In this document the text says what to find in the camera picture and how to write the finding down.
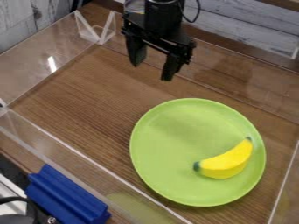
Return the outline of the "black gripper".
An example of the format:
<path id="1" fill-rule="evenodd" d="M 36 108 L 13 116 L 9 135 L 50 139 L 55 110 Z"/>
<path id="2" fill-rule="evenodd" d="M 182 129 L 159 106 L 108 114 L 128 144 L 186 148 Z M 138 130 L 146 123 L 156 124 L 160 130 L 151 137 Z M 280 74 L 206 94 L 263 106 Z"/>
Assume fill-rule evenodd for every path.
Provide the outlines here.
<path id="1" fill-rule="evenodd" d="M 146 60 L 147 47 L 167 55 L 162 80 L 171 81 L 188 64 L 195 43 L 183 31 L 183 20 L 194 23 L 184 14 L 186 0 L 144 0 L 144 14 L 123 12 L 122 33 L 126 36 L 126 48 L 130 62 L 138 67 Z"/>

